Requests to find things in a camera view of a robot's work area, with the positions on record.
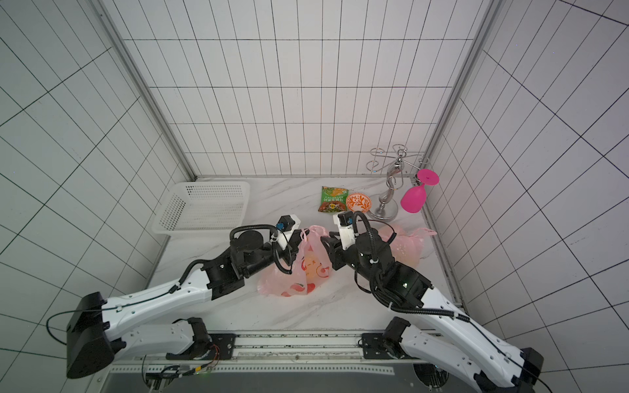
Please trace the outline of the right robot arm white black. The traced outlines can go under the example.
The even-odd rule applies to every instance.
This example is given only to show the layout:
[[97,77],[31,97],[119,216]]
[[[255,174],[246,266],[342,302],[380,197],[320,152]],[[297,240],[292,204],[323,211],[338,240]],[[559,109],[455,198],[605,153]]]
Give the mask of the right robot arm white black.
[[348,266],[363,292],[393,313],[383,333],[389,354],[427,361],[477,392],[533,392],[543,356],[519,349],[477,324],[417,270],[397,261],[365,214],[334,215],[337,231],[322,239],[335,270]]

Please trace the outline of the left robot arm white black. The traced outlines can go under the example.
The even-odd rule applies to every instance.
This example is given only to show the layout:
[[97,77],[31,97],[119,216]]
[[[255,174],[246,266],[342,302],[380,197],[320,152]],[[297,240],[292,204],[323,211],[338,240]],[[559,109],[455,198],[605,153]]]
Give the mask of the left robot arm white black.
[[85,378],[116,360],[139,355],[202,357],[211,342],[202,319],[188,317],[171,324],[157,324],[157,319],[229,295],[269,266],[290,274],[300,243],[297,226],[242,226],[230,232],[225,251],[213,259],[194,260],[177,280],[126,296],[104,298],[98,291],[84,296],[67,313],[67,378]]

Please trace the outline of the pink plastic bag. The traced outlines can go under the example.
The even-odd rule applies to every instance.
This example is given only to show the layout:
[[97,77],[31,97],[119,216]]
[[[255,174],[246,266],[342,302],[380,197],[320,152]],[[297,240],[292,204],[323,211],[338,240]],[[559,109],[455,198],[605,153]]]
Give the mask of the pink plastic bag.
[[393,257],[404,265],[415,269],[419,267],[422,260],[426,242],[437,235],[437,232],[428,228],[418,228],[408,234],[399,225],[382,225],[377,230],[383,241],[387,241],[393,233],[396,233],[396,237],[391,243]]
[[306,296],[326,283],[332,274],[332,263],[321,242],[329,236],[324,227],[312,225],[302,230],[297,239],[301,240],[293,262],[293,273],[286,275],[274,265],[260,274],[257,291],[265,296]]

